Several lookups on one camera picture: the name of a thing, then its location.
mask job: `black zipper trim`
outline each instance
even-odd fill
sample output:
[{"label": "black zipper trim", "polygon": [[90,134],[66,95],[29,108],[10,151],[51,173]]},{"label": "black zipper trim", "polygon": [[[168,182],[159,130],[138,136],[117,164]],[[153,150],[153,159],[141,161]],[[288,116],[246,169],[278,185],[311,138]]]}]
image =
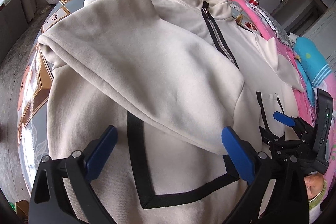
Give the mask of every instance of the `black zipper trim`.
[{"label": "black zipper trim", "polygon": [[[235,66],[239,69],[235,57],[233,56],[233,54],[232,54],[232,52],[231,52],[229,46],[227,45],[227,43],[226,43],[226,41],[225,41],[225,39],[224,39],[224,37],[223,37],[223,35],[222,35],[222,32],[220,31],[220,29],[219,29],[219,27],[218,27],[218,25],[217,25],[215,19],[212,17],[212,15],[210,14],[210,12],[208,11],[208,8],[209,8],[209,3],[207,3],[206,1],[204,1],[204,2],[203,2],[203,6],[202,6],[202,16],[203,16],[203,18],[204,18],[204,21],[205,21],[207,27],[208,27],[208,30],[209,30],[209,32],[210,32],[211,38],[212,38],[212,40],[213,40],[213,42],[214,42],[214,44],[215,44],[216,49],[217,49],[221,54],[223,54],[224,56],[226,56],[226,58],[228,58],[228,59],[231,58],[231,59],[233,60],[234,64],[235,64]],[[219,39],[220,39],[220,41],[222,42],[222,45],[224,46],[224,48],[226,49],[226,51],[228,52],[228,54],[230,55],[230,57],[227,56],[227,54],[222,50],[222,48],[221,48],[220,45],[218,44],[216,35],[215,35],[214,31],[212,30],[212,27],[211,27],[211,24],[210,24],[209,21],[211,21],[212,24],[214,25],[214,27],[215,27],[215,29],[216,29],[216,32],[217,32],[217,34],[218,34],[218,36],[219,36]]]}]

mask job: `silver bolt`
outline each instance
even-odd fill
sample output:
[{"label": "silver bolt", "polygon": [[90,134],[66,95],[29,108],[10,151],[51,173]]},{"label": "silver bolt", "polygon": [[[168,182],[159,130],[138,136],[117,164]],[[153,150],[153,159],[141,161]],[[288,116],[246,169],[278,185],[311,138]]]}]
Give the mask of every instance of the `silver bolt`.
[{"label": "silver bolt", "polygon": [[44,156],[42,158],[42,162],[47,162],[48,160],[50,160],[50,157],[49,156]]},{"label": "silver bolt", "polygon": [[267,158],[267,154],[265,152],[259,152],[258,153],[258,157],[261,159],[266,159]]},{"label": "silver bolt", "polygon": [[74,158],[78,158],[81,154],[82,154],[81,151],[76,150],[75,152],[72,153],[72,157],[74,157]]},{"label": "silver bolt", "polygon": [[294,156],[291,156],[289,159],[291,160],[291,162],[294,162],[294,163],[296,163],[296,162],[297,162],[297,158],[296,158],[296,157],[294,157]]}]

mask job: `floor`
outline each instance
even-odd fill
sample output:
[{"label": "floor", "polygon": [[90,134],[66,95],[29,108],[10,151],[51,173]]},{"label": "floor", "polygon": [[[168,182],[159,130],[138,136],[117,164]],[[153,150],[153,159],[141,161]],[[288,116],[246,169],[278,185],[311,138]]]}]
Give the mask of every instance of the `floor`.
[{"label": "floor", "polygon": [[30,200],[18,157],[17,101],[28,55],[49,12],[35,15],[0,64],[0,188],[12,203]]}]

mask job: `green sleeve cuff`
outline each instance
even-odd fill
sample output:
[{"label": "green sleeve cuff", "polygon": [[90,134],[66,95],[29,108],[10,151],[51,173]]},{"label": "green sleeve cuff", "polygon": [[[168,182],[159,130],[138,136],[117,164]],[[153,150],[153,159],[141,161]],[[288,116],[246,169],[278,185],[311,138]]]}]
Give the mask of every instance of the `green sleeve cuff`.
[{"label": "green sleeve cuff", "polygon": [[322,198],[326,194],[326,190],[327,190],[327,181],[323,180],[322,192],[320,194],[318,194],[316,197],[314,197],[311,201],[309,201],[309,210],[313,209],[318,204],[320,204],[320,202],[322,201]]}]

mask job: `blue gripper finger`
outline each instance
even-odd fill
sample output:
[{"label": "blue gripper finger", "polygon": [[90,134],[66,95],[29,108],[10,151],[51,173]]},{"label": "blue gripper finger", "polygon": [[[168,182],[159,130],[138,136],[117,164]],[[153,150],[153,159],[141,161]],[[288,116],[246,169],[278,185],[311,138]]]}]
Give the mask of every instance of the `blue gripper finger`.
[{"label": "blue gripper finger", "polygon": [[117,129],[114,126],[108,126],[103,135],[100,137],[99,143],[94,151],[87,159],[85,164],[86,176],[85,180],[91,182],[99,177],[100,172],[109,158],[113,148],[118,141]]},{"label": "blue gripper finger", "polygon": [[273,118],[281,123],[283,123],[286,126],[289,127],[294,127],[295,126],[295,121],[293,120],[293,118],[279,112],[276,111],[273,113]]},{"label": "blue gripper finger", "polygon": [[222,130],[222,143],[240,178],[251,185],[255,177],[254,161],[250,158],[241,142],[241,139],[231,127],[225,127]]}]

